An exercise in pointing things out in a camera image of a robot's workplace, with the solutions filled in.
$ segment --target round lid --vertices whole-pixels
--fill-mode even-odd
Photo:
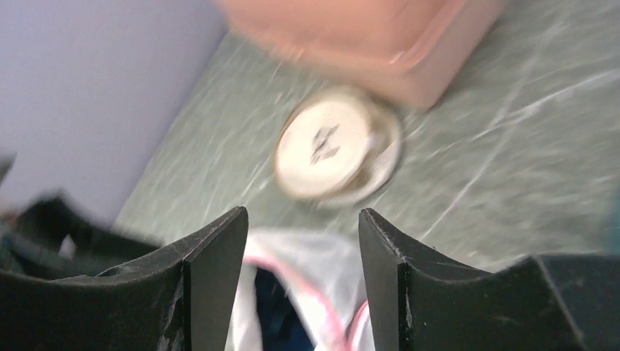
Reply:
[[[276,149],[276,176],[297,197],[340,190],[362,167],[370,144],[366,109],[349,99],[326,99],[292,117]]]

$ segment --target white fabric with pink trim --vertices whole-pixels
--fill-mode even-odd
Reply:
[[[262,351],[256,267],[287,290],[315,351],[374,351],[359,248],[335,233],[250,230],[232,311],[232,349]]]

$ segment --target lavender wall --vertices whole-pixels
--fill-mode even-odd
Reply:
[[[212,0],[0,0],[0,197],[112,220],[225,32]]]

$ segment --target marble surface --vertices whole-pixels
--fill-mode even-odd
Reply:
[[[338,211],[288,200],[271,152],[291,109],[332,82],[233,35],[118,219],[173,241],[244,205],[251,227],[356,236],[372,207],[452,258],[494,271],[532,252],[593,252],[620,186],[620,2],[513,1],[441,105],[403,111],[403,162]]]

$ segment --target pink trim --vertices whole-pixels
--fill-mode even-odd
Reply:
[[[366,314],[367,309],[368,309],[368,300],[362,303],[362,306],[358,310],[358,313],[356,313],[355,317],[353,317],[353,321],[351,322],[351,329],[349,329],[349,339],[347,340],[347,349],[349,349],[349,351],[358,351],[358,349],[355,348],[355,345],[353,344],[353,342],[355,341],[355,336],[358,332],[358,329],[363,328],[364,326],[362,318]]]
[[[250,263],[257,267],[269,269],[295,281],[297,285],[302,287],[307,294],[309,294],[314,300],[318,301],[325,308],[325,311],[327,312],[327,324],[339,339],[339,344],[336,345],[338,349],[334,351],[351,351],[349,344],[346,341],[344,327],[340,323],[340,318],[332,307],[331,302],[310,282],[306,281],[302,276],[287,267],[284,263],[274,260],[271,257],[246,255],[243,257],[243,263]]]

